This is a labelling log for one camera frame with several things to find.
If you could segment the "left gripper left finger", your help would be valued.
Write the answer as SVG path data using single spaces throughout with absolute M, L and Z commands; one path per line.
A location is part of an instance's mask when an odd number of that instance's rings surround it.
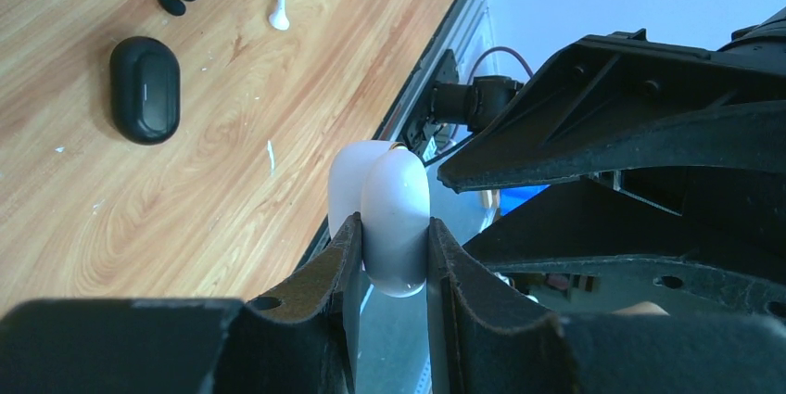
M 242 299 L 35 299 L 1 321 L 5 393 L 351 393 L 361 220 Z

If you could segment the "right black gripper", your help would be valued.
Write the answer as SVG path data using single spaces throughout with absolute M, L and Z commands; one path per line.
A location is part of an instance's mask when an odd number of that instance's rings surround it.
M 589 121 L 654 122 L 566 149 L 467 146 L 437 178 L 457 193 L 555 184 L 465 244 L 492 272 L 623 276 L 782 318 L 783 258 L 593 181 L 557 183 L 677 166 L 783 173 L 784 98 L 783 10 L 716 51 L 652 42 L 645 29 L 587 35 L 548 58 L 491 134 L 523 128 L 546 146 Z

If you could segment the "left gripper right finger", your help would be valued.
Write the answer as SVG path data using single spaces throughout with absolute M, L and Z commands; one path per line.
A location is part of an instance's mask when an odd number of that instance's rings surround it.
M 440 219 L 428 228 L 437 393 L 781 393 L 785 327 L 734 314 L 550 311 L 502 282 Z

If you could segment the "white earbud charging case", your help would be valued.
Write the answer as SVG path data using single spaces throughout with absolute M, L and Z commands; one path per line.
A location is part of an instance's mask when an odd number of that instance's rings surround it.
M 416 154 L 393 141 L 344 146 L 330 167 L 327 202 L 330 235 L 360 214 L 362 266 L 377 290 L 393 298 L 422 290 L 430 189 Z

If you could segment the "white earbud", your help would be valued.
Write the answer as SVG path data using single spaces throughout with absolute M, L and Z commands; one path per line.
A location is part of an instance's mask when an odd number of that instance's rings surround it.
M 290 28 L 290 20 L 286 14 L 286 0 L 275 0 L 275 7 L 268 16 L 270 25 L 280 32 L 286 32 Z

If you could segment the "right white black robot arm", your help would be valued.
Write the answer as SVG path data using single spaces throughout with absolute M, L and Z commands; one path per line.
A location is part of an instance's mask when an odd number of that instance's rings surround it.
M 642 300 L 785 317 L 785 15 L 717 50 L 588 35 L 527 83 L 436 83 L 458 192 L 517 195 L 466 249 L 559 310 Z

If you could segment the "black earbud charging case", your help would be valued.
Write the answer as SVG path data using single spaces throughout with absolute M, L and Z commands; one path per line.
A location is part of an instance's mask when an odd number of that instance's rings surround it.
M 177 131 L 181 117 L 181 72 L 162 42 L 129 37 L 109 61 L 110 110 L 116 129 L 140 145 L 157 145 Z

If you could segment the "blue bin in background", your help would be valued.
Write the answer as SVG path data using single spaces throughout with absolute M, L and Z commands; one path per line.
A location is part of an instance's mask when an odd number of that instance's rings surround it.
M 505 188 L 500 191 L 500 214 L 506 216 L 549 187 L 548 184 Z

